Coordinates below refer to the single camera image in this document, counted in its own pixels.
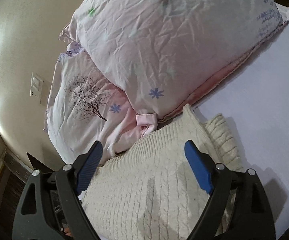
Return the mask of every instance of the pink cloth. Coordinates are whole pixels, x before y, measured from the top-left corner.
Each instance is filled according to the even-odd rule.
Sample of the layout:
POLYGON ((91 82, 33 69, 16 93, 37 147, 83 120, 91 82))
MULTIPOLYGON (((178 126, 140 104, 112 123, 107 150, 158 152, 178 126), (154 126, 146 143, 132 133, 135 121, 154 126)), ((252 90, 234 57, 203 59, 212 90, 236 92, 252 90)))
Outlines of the pink cloth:
POLYGON ((80 43, 138 114, 164 121, 281 22, 273 0, 84 0, 59 38, 80 43))
POLYGON ((107 80, 77 43, 60 55, 48 100, 48 135, 64 162, 73 163, 95 140, 100 164, 157 128, 156 114, 137 116, 126 94, 107 80))

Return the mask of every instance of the green print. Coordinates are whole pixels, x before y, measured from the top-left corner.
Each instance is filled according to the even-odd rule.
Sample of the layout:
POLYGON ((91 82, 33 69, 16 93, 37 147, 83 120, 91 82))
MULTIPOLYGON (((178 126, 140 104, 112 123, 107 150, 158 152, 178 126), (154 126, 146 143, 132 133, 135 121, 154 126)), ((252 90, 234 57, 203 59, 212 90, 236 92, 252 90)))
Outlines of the green print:
POLYGON ((89 16, 92 16, 96 11, 96 8, 91 7, 91 9, 88 11, 89 16))

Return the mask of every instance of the mattress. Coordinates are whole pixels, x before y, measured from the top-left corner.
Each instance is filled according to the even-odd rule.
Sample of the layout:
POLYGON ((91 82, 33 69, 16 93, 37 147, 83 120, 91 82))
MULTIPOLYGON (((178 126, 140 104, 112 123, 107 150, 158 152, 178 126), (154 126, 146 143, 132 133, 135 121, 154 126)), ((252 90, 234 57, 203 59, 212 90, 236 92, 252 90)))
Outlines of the mattress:
POLYGON ((226 118, 243 167, 264 185, 278 239, 289 227, 289 24, 194 111, 201 121, 226 118))

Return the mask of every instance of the cream knit blanket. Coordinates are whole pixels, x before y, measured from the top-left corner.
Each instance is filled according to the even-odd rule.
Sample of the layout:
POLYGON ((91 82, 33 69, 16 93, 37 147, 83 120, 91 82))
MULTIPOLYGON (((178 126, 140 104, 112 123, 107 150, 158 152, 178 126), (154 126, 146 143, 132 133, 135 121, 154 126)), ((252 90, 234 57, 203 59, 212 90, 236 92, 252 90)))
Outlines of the cream knit blanket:
MULTIPOLYGON (((178 120, 97 168, 83 199, 97 233, 110 240, 187 239, 208 200, 184 155, 190 139, 215 163, 242 169, 224 117, 219 114, 202 124, 186 105, 178 120)), ((219 233, 231 210, 230 199, 219 233)))

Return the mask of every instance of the blue gripper pad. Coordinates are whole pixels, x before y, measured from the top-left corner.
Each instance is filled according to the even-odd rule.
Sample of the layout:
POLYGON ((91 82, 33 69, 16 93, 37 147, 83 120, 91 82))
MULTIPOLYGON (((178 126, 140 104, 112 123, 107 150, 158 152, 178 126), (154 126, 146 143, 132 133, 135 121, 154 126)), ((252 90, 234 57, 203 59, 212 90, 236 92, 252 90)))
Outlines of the blue gripper pad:
POLYGON ((204 153, 201 153, 193 141, 189 140, 184 144, 184 154, 199 183, 199 186, 208 194, 211 194, 214 187, 211 182, 211 173, 206 166, 206 163, 201 158, 201 155, 204 153))
POLYGON ((103 151, 102 144, 98 143, 96 147, 93 149, 92 153, 87 158, 83 167, 81 168, 77 176, 78 180, 77 180, 76 192, 78 195, 80 195, 81 192, 87 190, 90 184, 90 181, 93 177, 93 174, 95 173, 100 163, 100 159, 102 157, 102 151, 103 151))

